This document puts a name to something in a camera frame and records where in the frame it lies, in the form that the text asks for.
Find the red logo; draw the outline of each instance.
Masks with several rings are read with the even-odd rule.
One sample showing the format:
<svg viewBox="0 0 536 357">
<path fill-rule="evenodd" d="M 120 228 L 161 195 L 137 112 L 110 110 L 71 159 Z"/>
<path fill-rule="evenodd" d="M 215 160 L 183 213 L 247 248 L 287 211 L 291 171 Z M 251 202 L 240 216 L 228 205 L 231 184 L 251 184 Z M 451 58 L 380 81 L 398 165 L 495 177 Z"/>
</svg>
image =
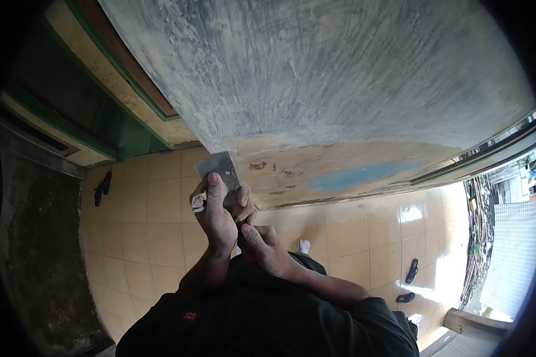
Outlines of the red logo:
<svg viewBox="0 0 536 357">
<path fill-rule="evenodd" d="M 186 312 L 183 316 L 183 320 L 188 320 L 195 322 L 197 320 L 198 313 L 196 312 Z"/>
</svg>

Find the black t-shirt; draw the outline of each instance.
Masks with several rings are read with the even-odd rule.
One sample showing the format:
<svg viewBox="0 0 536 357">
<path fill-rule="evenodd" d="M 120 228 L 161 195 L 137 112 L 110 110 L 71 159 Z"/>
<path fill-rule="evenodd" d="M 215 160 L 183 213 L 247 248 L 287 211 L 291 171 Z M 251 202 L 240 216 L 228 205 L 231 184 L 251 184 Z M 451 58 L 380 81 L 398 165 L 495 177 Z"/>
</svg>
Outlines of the black t-shirt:
<svg viewBox="0 0 536 357">
<path fill-rule="evenodd" d="M 323 267 L 294 257 L 308 268 Z M 203 299 L 164 294 L 125 333 L 115 355 L 418 356 L 404 318 L 370 297 L 350 311 L 275 278 L 240 256 L 224 288 Z"/>
</svg>

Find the white sock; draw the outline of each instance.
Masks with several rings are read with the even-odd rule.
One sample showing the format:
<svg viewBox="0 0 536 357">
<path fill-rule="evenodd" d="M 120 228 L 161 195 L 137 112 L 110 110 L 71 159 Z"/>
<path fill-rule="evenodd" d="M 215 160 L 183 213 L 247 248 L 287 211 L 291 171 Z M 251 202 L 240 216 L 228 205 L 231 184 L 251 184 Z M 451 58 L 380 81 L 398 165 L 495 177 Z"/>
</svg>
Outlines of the white sock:
<svg viewBox="0 0 536 357">
<path fill-rule="evenodd" d="M 306 239 L 298 239 L 298 251 L 307 254 L 308 250 L 310 250 L 310 241 Z"/>
</svg>

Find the man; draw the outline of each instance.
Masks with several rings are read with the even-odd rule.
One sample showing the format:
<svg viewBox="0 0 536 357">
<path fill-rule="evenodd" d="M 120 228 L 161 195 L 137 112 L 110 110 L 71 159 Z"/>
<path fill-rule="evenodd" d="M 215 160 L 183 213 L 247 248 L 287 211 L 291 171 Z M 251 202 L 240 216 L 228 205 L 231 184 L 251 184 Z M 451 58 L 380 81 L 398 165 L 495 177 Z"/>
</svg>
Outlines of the man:
<svg viewBox="0 0 536 357">
<path fill-rule="evenodd" d="M 307 254 L 288 253 L 272 227 L 252 225 L 257 212 L 246 186 L 234 212 L 223 208 L 227 193 L 217 174 L 197 187 L 191 205 L 208 248 L 179 290 L 125 333 L 116 356 L 419 355 L 403 313 L 326 275 Z M 230 259 L 235 218 L 242 254 Z"/>
</svg>

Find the tiled floor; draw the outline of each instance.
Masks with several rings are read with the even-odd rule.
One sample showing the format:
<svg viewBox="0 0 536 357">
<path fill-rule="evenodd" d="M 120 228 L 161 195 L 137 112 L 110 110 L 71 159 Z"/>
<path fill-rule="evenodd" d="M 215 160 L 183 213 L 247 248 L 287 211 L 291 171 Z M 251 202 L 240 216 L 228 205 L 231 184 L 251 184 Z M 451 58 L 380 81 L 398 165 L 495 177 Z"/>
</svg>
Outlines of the tiled floor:
<svg viewBox="0 0 536 357">
<path fill-rule="evenodd" d="M 193 164 L 204 148 L 113 164 L 110 193 L 94 207 L 93 189 L 108 166 L 88 172 L 83 185 L 80 236 L 86 272 L 99 316 L 118 341 L 165 292 L 176 291 L 207 247 L 188 206 L 200 181 Z M 329 275 L 357 282 L 419 326 L 422 350 L 462 290 L 468 244 L 462 183 L 412 194 L 325 204 L 259 214 L 290 251 L 299 238 Z M 419 259 L 412 284 L 405 280 Z M 412 291 L 415 300 L 395 298 Z"/>
</svg>

